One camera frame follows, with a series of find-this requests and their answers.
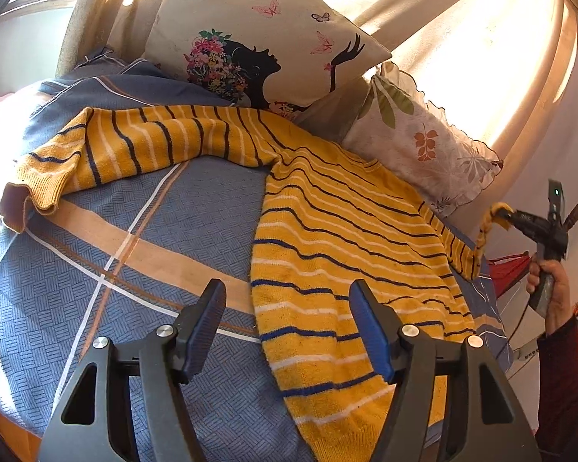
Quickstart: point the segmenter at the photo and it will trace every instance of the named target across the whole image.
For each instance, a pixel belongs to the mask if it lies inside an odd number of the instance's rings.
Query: hand
[[[552,299],[546,311],[546,335],[552,335],[572,317],[573,310],[570,302],[570,282],[567,273],[558,260],[531,259],[526,290],[532,294],[539,285],[539,273],[544,270],[555,278],[552,290]]]
[[[347,48],[344,49],[342,52],[339,52],[338,55],[336,55],[336,57],[334,57],[331,60],[330,64],[332,66],[338,66],[339,64],[355,59],[360,54],[360,52],[362,52],[362,49],[365,47],[365,44],[360,47],[361,40],[362,39],[360,35],[356,33],[356,41],[355,44],[353,45],[353,48],[351,48],[351,42],[349,42]]]

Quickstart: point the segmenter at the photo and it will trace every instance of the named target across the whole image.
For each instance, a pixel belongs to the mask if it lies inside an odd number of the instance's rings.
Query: floral pillowcase
[[[473,201],[503,168],[486,144],[451,126],[444,110],[425,104],[413,78],[383,63],[342,146],[379,160],[446,217]]]
[[[144,57],[291,118],[390,52],[322,0],[163,0]]]

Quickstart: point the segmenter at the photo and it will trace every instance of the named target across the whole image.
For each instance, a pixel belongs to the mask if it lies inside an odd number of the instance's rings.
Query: butterfly print
[[[323,15],[319,14],[311,14],[311,17],[315,19],[317,22],[329,22],[330,21],[330,13],[326,12]]]
[[[317,38],[319,38],[319,46],[311,50],[311,54],[329,54],[331,48],[334,46],[334,40],[328,38],[326,35],[317,32]]]
[[[281,13],[281,6],[278,0],[272,0],[269,7],[253,7],[253,10],[259,12],[266,19],[271,19]]]

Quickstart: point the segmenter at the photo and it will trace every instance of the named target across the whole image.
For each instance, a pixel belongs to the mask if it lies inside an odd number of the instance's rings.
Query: red sleeve
[[[573,316],[549,337],[538,339],[539,429],[545,452],[561,454],[578,432],[578,321]],[[544,461],[558,460],[543,452]]]

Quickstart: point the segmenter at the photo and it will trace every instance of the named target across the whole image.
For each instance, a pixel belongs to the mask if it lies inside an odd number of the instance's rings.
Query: bed
[[[126,64],[108,49],[38,91],[44,102],[32,116],[4,128],[21,137],[17,154],[47,141],[86,106],[228,105],[149,61]],[[42,435],[95,337],[142,338],[193,304],[212,277],[228,291],[248,291],[267,172],[202,156],[69,194],[55,215],[32,217],[23,234],[1,228],[0,412]],[[477,334],[506,370],[511,357],[487,262],[472,283],[455,277]],[[314,460],[262,352],[252,308],[226,309],[203,372],[183,394],[208,460]],[[153,460],[138,380],[131,379],[131,396],[141,460]],[[430,427],[427,444],[440,427]]]

